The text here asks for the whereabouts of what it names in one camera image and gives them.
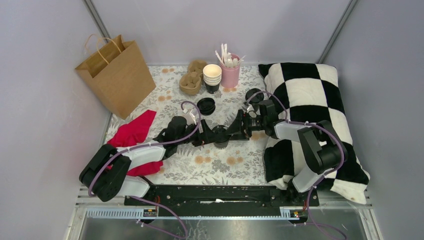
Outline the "stack of black lids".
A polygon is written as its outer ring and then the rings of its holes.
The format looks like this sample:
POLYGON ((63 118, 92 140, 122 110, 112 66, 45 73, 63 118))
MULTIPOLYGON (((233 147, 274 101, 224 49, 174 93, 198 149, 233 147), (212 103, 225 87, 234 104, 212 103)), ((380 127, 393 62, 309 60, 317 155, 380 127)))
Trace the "stack of black lids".
POLYGON ((203 116, 211 115, 216 109, 216 103, 213 98, 205 97, 197 102, 197 108, 203 116))

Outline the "brown paper bag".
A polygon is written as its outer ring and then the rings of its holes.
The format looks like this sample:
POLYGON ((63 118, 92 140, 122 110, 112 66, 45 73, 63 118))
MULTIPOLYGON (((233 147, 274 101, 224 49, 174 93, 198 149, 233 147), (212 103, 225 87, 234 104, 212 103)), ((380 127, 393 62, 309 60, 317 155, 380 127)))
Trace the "brown paper bag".
POLYGON ((136 41, 111 38, 75 68, 77 74, 115 116, 126 119, 156 88, 136 41))

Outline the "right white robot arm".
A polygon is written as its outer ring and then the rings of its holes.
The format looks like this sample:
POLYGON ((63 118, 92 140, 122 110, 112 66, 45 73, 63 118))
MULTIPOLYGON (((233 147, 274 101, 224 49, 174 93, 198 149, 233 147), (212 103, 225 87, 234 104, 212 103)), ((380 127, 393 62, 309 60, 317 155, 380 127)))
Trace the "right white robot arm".
POLYGON ((288 184, 286 198, 293 206, 301 205, 307 199, 306 192, 317 186, 325 174, 339 168, 348 156, 329 121, 302 123, 280 119, 270 99, 253 105, 244 103, 233 123, 220 136, 248 140, 253 131, 265 131, 272 138, 300 143, 306 166, 288 184))

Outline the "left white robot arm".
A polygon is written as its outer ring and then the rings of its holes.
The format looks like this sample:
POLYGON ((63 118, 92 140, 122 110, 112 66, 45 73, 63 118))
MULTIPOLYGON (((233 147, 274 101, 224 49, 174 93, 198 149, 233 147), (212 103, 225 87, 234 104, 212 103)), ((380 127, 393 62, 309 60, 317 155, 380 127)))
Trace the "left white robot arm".
POLYGON ((79 175, 79 181, 88 187, 91 196, 108 202, 115 196, 134 196, 144 206, 152 204, 155 192, 141 178, 129 172, 149 163, 160 163, 171 157, 179 145, 191 143, 202 146, 226 142, 230 135, 226 128, 209 128, 205 120, 188 124, 182 116, 175 116, 159 135, 148 143, 128 147, 104 144, 95 153, 79 175))

